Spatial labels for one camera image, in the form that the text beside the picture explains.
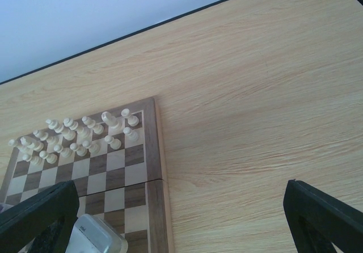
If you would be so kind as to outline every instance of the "wooden table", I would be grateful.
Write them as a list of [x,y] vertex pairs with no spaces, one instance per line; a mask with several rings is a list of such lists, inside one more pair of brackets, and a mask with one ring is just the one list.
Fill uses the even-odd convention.
[[363,210],[363,8],[230,0],[0,86],[9,139],[155,95],[176,252],[295,251],[302,179]]

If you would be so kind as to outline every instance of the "chessboard border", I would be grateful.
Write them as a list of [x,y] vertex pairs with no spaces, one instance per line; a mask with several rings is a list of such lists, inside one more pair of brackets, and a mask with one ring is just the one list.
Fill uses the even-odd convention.
[[[143,129],[145,132],[145,158],[147,168],[147,181],[153,180],[165,180],[167,181],[166,175],[166,163],[164,158],[164,144],[162,138],[162,130],[160,124],[159,108],[154,97],[145,98],[136,102],[125,104],[123,106],[114,107],[111,109],[105,109],[101,112],[88,115],[94,119],[97,123],[102,123],[101,113],[108,111],[113,115],[121,116],[121,111],[124,108],[129,108],[131,112],[143,111]],[[5,202],[6,192],[9,188],[12,175],[15,170],[16,160],[19,154],[17,148],[13,148],[9,165],[7,167],[3,183],[0,189],[0,201]]]

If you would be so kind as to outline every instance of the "wooden chessboard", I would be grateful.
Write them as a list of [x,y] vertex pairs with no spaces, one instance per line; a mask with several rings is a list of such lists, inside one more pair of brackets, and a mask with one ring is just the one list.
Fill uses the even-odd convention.
[[[120,117],[124,108],[140,119],[137,126],[130,127]],[[136,130],[139,139],[132,142],[122,130],[109,129],[99,112],[89,117],[104,126],[104,132],[93,133],[87,139],[100,144],[97,154],[80,157],[74,152],[68,158],[58,156],[54,164],[33,165],[22,160],[23,154],[14,148],[0,189],[0,201],[16,205],[58,182],[73,180],[79,196],[78,216],[88,213],[107,221],[126,238],[130,253],[173,252],[166,165],[155,100],[147,98],[104,111],[122,121],[123,128]],[[76,137],[68,141],[61,134],[44,130],[57,136],[63,147],[85,140]],[[113,150],[107,145],[104,138],[108,134],[121,141],[120,149]],[[42,143],[43,150],[54,153],[54,145]]]

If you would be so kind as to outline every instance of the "white wall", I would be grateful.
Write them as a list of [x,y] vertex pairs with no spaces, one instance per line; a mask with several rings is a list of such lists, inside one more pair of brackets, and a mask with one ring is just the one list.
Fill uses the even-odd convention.
[[216,1],[0,0],[0,82]]

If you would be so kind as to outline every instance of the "white chess piece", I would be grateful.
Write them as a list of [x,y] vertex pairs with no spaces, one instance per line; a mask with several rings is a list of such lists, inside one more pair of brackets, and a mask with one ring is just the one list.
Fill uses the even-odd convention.
[[39,156],[42,159],[46,159],[48,163],[50,164],[54,164],[57,161],[57,155],[53,154],[53,153],[48,153],[46,151],[42,151],[40,152]]
[[55,152],[61,154],[62,157],[68,158],[73,154],[73,151],[70,150],[70,148],[66,147],[64,148],[62,145],[57,144],[54,146]]
[[127,119],[127,122],[131,127],[135,127],[136,125],[138,125],[140,121],[138,117],[130,113],[130,110],[128,108],[125,108],[124,110],[121,111],[121,116]]
[[36,139],[29,136],[21,137],[20,142],[22,143],[22,145],[37,152],[39,152],[44,147],[44,143],[37,141]]
[[40,157],[38,157],[37,155],[29,155],[29,154],[24,154],[23,155],[23,160],[30,162],[33,165],[39,165],[42,163],[42,159]]
[[71,141],[75,138],[75,131],[65,128],[59,121],[47,119],[45,122],[48,124],[49,129],[61,133],[66,140]]
[[13,148],[18,148],[20,152],[22,153],[27,153],[30,151],[30,149],[24,145],[22,145],[19,141],[17,140],[10,140],[8,142],[8,145],[13,147]]
[[64,126],[68,127],[70,130],[77,131],[77,133],[82,138],[87,138],[91,134],[91,130],[87,127],[80,126],[77,121],[74,121],[71,118],[65,118]]
[[88,127],[91,128],[97,135],[102,134],[103,126],[100,124],[96,124],[95,120],[92,120],[90,117],[83,117],[82,122]]
[[121,129],[122,123],[118,121],[114,116],[111,115],[111,113],[105,111],[101,114],[101,118],[104,121],[105,124],[107,124],[112,129]]
[[82,145],[87,148],[91,154],[96,154],[101,149],[101,146],[97,142],[83,141]]
[[114,150],[117,150],[121,147],[121,141],[112,136],[107,135],[104,140]]
[[84,157],[87,154],[87,149],[80,144],[73,143],[70,145],[70,150],[77,152],[77,155]]
[[47,132],[43,130],[34,130],[33,135],[39,138],[41,141],[47,141],[49,144],[57,144],[58,138],[55,136],[50,136]]
[[130,127],[124,128],[124,134],[127,136],[131,141],[137,141],[138,140],[138,133],[135,130],[131,130]]

